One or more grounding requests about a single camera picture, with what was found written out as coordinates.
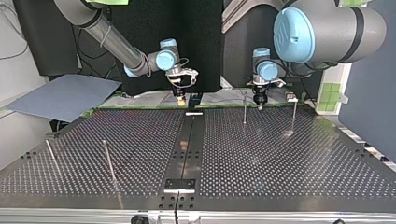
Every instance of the wall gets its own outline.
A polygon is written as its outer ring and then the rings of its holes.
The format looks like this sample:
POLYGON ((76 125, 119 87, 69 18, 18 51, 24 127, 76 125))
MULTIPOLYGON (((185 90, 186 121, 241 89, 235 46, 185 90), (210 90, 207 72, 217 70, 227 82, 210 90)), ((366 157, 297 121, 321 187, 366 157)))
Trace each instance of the wall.
MULTIPOLYGON (((0 0, 13 6, 11 0, 0 0)), ((0 9, 0 58, 22 52, 26 42, 21 39, 5 19, 7 13, 21 30, 18 20, 9 10, 0 9)), ((16 160, 22 153, 37 146, 50 131, 48 120, 12 113, 4 106, 14 99, 45 84, 38 74, 29 50, 21 56, 0 60, 0 169, 16 160)))
POLYGON ((384 17, 387 38, 378 52, 352 64, 345 92, 349 101, 341 107, 340 121, 396 161, 396 1, 375 0, 368 7, 384 17))

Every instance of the green tape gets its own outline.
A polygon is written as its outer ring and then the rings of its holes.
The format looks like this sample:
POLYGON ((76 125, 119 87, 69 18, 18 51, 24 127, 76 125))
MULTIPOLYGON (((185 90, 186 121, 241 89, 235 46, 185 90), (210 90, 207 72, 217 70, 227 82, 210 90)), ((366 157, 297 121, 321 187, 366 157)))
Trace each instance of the green tape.
POLYGON ((344 0, 343 7, 360 7, 367 2, 370 2, 370 0, 344 0))
POLYGON ((128 5, 129 0, 86 0, 87 2, 100 3, 105 5, 128 5))
POLYGON ((324 83, 320 95, 318 111, 333 112, 337 108, 341 95, 341 84, 324 83))

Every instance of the gray panel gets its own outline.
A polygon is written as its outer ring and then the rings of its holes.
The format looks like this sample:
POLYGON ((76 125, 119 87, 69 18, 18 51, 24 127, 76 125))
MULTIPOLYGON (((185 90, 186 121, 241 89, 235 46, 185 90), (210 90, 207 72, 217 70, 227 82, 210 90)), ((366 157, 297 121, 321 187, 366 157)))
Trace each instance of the gray panel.
POLYGON ((395 173, 303 109, 290 135, 292 111, 249 109, 245 125, 243 109, 206 110, 199 190, 182 195, 193 209, 396 212, 395 173))
POLYGON ((42 147, 2 171, 0 206, 158 209, 183 118, 183 111, 96 112, 52 141, 56 161, 42 147))
POLYGON ((388 35, 377 53, 353 63, 346 86, 349 102, 341 107, 340 120, 363 140, 396 161, 396 2, 376 0, 369 7, 384 17, 388 35))
POLYGON ((99 106, 119 82, 80 75, 64 75, 29 92, 7 108, 46 119, 72 122, 83 112, 99 106))

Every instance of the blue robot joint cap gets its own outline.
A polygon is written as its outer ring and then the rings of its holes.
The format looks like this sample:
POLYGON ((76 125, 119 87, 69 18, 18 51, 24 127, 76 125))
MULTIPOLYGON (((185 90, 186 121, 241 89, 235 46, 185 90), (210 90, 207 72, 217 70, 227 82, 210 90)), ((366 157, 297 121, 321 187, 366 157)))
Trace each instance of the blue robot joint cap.
POLYGON ((259 76, 266 80, 266 81, 272 81, 277 78, 278 76, 278 70, 277 66, 273 62, 262 62, 257 66, 257 73, 259 76))
POLYGON ((160 42, 160 48, 164 49, 167 47, 177 47, 177 42, 175 39, 165 39, 160 42))
POLYGON ((172 69, 177 62, 177 57, 172 50, 164 49, 160 51, 156 58, 158 68, 163 71, 172 69))
POLYGON ((274 44, 283 61, 306 63, 313 57, 316 48, 314 28, 300 9, 288 7, 277 14, 274 44))
POLYGON ((258 58, 258 57, 270 57, 271 56, 271 50, 268 48, 258 48, 254 49, 253 51, 253 58, 258 58))

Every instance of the metal frame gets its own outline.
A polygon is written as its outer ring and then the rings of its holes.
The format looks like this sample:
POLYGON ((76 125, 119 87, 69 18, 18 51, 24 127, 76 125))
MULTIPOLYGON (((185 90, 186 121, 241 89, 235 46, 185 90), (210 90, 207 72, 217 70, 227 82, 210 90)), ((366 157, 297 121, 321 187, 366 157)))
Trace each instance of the metal frame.
MULTIPOLYGON (((246 202, 244 199, 203 199, 200 197, 199 187, 203 159, 205 114, 207 114, 207 111, 209 110, 204 111, 203 116, 184 117, 182 130, 174 144, 173 159, 169 161, 165 178, 163 179, 163 186, 166 179, 196 179, 196 191, 193 194, 180 193, 177 195, 164 193, 152 199, 143 197, 123 198, 124 207, 132 210, 123 210, 117 197, 104 199, 99 197, 58 197, 48 199, 46 202, 40 201, 39 197, 3 197, 0 201, 0 206, 14 208, 0 208, 0 223, 129 223, 133 216, 149 217, 150 223, 175 223, 176 211, 180 223, 190 224, 240 223, 241 221, 244 223, 274 223, 275 221, 293 224, 303 222, 329 223, 334 222, 338 218, 343 219, 346 223, 348 221, 353 223, 396 222, 396 214, 386 214, 386 212, 393 213, 395 209, 394 203, 387 200, 370 202, 372 209, 367 209, 367 207, 360 206, 360 203, 364 203, 364 201, 353 201, 352 203, 342 200, 333 200, 332 203, 325 200, 316 201, 315 203, 299 201, 300 203, 296 204, 295 200, 283 200, 282 202, 250 200, 250 202, 246 202), (23 206, 31 208, 17 208, 21 205, 17 205, 16 201, 22 202, 23 206), (351 213, 323 213, 319 211, 351 211, 351 213)), ((61 136, 79 125, 83 120, 80 119, 71 124, 68 129, 62 130, 61 136)), ((370 157, 367 151, 342 131, 334 127, 330 128, 335 130, 337 137, 341 138, 344 144, 361 149, 355 153, 366 155, 361 157, 362 160, 367 160, 374 169, 380 170, 382 175, 390 176, 390 180, 396 182, 395 174, 390 169, 384 169, 382 162, 370 157)), ((34 156, 33 152, 40 150, 47 150, 45 143, 30 151, 32 157, 34 156)), ((13 162, 7 169, 1 171, 0 175, 14 172, 14 169, 23 162, 22 160, 13 162)))

